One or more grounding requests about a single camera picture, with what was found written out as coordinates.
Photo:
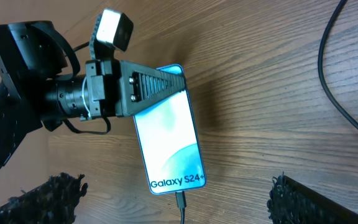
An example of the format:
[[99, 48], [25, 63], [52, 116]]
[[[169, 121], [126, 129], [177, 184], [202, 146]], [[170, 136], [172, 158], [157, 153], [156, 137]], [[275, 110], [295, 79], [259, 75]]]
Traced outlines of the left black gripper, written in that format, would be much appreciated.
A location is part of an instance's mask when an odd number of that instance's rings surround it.
[[81, 87], [81, 120], [134, 116], [183, 91], [185, 77], [124, 60], [89, 60]]

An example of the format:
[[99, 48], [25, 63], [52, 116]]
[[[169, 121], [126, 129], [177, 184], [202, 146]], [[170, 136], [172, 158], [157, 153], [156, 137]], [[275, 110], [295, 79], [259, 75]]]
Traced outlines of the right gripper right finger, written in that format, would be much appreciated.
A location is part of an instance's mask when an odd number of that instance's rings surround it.
[[358, 214], [282, 174], [272, 178], [267, 208], [274, 224], [358, 224]]

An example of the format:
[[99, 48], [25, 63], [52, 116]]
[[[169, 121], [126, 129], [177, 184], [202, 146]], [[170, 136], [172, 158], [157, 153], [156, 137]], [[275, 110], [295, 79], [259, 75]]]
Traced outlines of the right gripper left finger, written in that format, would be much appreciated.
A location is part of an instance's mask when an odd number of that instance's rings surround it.
[[88, 189], [81, 182], [84, 177], [62, 172], [20, 197], [11, 197], [0, 207], [0, 223], [74, 223], [75, 208]]

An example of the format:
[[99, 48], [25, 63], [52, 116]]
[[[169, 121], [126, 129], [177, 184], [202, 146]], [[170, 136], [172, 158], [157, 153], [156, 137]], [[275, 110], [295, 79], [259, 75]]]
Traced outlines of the Samsung Galaxy smartphone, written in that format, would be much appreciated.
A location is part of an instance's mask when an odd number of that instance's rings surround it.
[[188, 90], [134, 116], [150, 191], [186, 191], [206, 185]]

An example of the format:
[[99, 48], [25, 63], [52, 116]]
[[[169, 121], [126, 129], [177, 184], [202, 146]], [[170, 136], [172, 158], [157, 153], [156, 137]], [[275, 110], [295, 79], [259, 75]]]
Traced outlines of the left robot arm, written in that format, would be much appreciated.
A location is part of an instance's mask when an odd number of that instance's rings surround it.
[[120, 22], [101, 37], [96, 24], [81, 75], [76, 49], [50, 21], [0, 25], [0, 169], [32, 131], [53, 131], [72, 118], [134, 116], [186, 88], [183, 75], [114, 57], [132, 30]]

